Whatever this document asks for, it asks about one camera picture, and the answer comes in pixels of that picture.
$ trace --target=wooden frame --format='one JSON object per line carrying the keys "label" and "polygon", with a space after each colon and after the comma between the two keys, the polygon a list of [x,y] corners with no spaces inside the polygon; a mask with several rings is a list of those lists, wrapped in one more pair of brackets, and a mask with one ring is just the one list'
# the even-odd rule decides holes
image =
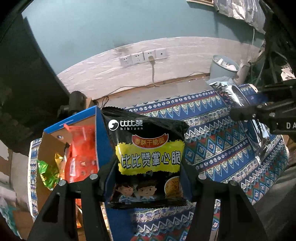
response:
{"label": "wooden frame", "polygon": [[214,6],[214,0],[187,0],[187,2],[196,2],[196,3],[201,3],[205,4],[208,6]]}

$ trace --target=black snack bag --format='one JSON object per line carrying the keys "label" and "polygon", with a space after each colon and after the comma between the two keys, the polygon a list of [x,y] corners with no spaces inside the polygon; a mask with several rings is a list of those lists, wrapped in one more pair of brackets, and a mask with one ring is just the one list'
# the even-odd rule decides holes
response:
{"label": "black snack bag", "polygon": [[186,205],[180,163],[188,125],[179,120],[104,107],[102,116],[118,158],[110,207],[157,208]]}

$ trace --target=green snack bag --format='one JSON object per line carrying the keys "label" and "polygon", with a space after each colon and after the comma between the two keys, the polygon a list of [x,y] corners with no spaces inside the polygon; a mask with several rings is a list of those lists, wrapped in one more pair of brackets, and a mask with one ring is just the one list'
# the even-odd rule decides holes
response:
{"label": "green snack bag", "polygon": [[47,164],[45,161],[37,160],[37,163],[44,186],[52,191],[55,185],[60,181],[59,169]]}

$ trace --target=barcode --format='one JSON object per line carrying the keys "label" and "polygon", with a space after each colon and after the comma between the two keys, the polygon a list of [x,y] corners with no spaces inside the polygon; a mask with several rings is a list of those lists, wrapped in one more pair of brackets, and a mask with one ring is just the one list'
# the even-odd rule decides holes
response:
{"label": "barcode", "polygon": [[76,176],[75,172],[75,158],[72,159],[71,165],[70,165],[70,176]]}

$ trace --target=red banner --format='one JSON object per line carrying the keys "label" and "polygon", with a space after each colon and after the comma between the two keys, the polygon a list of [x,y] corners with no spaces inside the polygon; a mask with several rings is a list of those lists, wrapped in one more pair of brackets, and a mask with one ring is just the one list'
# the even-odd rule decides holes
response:
{"label": "red banner", "polygon": [[163,134],[156,138],[142,138],[137,135],[131,137],[133,144],[141,148],[157,148],[164,145],[168,141],[168,134]]}

